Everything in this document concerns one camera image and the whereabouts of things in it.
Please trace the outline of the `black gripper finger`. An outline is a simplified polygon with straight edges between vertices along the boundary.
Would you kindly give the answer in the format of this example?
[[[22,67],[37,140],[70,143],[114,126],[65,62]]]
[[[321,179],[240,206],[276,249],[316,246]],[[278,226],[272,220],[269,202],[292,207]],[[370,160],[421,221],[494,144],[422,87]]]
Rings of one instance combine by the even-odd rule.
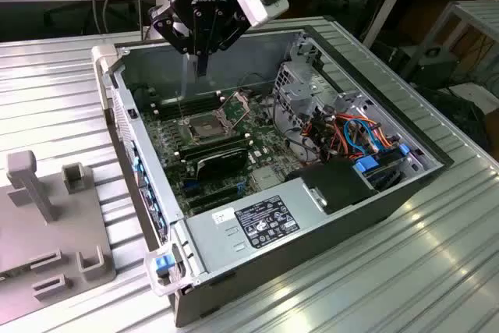
[[[246,15],[241,9],[233,14],[216,15],[207,37],[202,56],[202,75],[207,74],[209,58],[217,51],[225,51],[231,47],[250,27]]]
[[[150,9],[151,26],[180,54],[192,62],[194,74],[203,75],[203,10],[199,2],[157,5]]]

